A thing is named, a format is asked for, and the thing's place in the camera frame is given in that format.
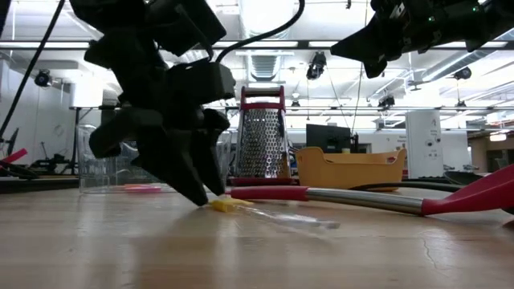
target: table surface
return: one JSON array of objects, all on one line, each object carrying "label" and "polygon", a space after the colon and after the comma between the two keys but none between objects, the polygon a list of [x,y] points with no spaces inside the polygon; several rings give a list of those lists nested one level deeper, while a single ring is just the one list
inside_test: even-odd
[{"label": "table surface", "polygon": [[421,218],[315,202],[257,206],[341,227],[197,209],[177,193],[0,195],[0,288],[514,287],[514,216],[502,211]]}]

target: yellow object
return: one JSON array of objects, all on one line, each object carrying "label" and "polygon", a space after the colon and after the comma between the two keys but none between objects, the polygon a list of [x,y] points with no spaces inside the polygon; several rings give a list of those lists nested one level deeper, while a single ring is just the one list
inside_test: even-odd
[{"label": "yellow object", "polygon": [[254,203],[251,201],[244,201],[239,199],[234,199],[231,197],[224,197],[218,200],[214,200],[210,202],[210,205],[217,211],[230,213],[235,210],[235,206],[251,206]]},{"label": "yellow object", "polygon": [[296,162],[300,185],[350,189],[402,181],[405,156],[405,149],[391,153],[323,153],[320,148],[311,147],[298,150]]}]

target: clear plastic container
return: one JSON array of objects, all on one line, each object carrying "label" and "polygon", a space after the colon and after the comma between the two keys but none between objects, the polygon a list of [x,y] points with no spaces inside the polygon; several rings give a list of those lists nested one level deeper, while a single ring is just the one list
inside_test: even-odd
[{"label": "clear plastic container", "polygon": [[[133,142],[123,143],[121,154],[118,157],[96,159],[89,148],[89,137],[95,129],[89,124],[77,126],[81,193],[174,192],[166,183],[142,168],[130,165],[130,162],[138,155],[136,144]],[[224,132],[217,143],[223,180],[226,180],[228,171],[230,142],[231,133]]]}]

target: spatula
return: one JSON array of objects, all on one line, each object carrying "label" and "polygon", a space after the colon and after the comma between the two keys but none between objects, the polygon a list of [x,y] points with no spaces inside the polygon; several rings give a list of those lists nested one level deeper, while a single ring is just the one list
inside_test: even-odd
[{"label": "spatula", "polygon": [[238,199],[329,201],[427,216],[514,207],[512,176],[514,176],[514,165],[492,173],[440,200],[302,186],[242,187],[233,188],[230,194]]}]

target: yellow plastic bin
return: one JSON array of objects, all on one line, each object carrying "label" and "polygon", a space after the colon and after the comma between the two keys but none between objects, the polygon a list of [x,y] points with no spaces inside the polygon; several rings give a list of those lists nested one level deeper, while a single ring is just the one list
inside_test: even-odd
[{"label": "yellow plastic bin", "polygon": [[323,153],[320,148],[311,147],[296,152],[296,163],[300,185],[350,189],[402,181],[405,156],[405,149],[391,153]]}]

